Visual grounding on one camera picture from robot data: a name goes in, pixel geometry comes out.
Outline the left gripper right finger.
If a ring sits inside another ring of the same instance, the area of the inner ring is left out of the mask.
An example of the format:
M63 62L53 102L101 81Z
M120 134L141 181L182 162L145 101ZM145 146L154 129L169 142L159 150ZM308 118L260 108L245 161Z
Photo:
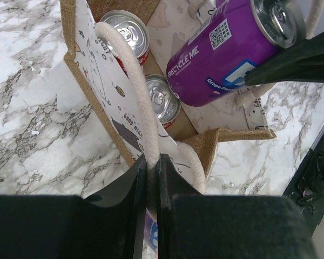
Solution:
M305 219L286 197L202 195L162 154L159 258L315 258Z

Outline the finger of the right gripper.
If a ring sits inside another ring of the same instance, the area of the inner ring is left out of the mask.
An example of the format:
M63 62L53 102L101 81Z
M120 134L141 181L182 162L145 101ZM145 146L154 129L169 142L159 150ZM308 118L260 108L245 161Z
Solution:
M281 51L245 76L247 86L283 81L324 83L324 32Z

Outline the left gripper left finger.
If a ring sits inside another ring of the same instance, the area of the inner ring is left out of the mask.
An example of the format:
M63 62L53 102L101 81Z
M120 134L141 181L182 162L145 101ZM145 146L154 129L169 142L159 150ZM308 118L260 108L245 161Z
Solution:
M0 258L141 258L146 160L94 194L0 195Z

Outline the purple Fanta can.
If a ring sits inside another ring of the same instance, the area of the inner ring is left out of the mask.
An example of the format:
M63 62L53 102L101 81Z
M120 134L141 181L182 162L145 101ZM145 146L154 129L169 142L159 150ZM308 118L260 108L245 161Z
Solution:
M296 1L217 1L214 14L167 64L171 91L204 106L245 86L250 70L306 37Z

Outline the red cola can front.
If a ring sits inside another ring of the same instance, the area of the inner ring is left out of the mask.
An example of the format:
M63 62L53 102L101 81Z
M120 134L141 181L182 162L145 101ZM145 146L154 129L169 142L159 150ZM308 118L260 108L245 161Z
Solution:
M164 129L170 127L181 110L180 100L171 91L167 79L159 74L145 77L153 110Z

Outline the red cola can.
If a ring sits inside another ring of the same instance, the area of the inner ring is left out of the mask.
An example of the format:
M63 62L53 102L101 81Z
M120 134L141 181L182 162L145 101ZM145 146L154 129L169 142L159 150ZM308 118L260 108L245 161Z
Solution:
M150 44L150 36L143 21L131 12L112 10L106 13L100 22L110 24L124 37L140 66L143 66L149 56Z
M180 100L171 91L167 79L159 74L145 77L153 110L164 129L170 127L181 110Z

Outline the jute canvas tote bag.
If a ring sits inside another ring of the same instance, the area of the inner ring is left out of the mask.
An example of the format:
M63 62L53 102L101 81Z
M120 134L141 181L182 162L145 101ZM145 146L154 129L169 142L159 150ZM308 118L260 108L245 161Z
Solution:
M176 121L163 127L158 118L143 115L138 92L110 52L98 38L95 25L115 8L123 8L149 26L154 40L164 39L172 26L181 21L188 32L200 26L190 17L191 1L61 1L63 35L67 46L65 62L128 165L145 147L157 154L168 154L176 171L197 190L205 191L218 143L274 139L268 126L200 128L200 116L188 117L183 108Z

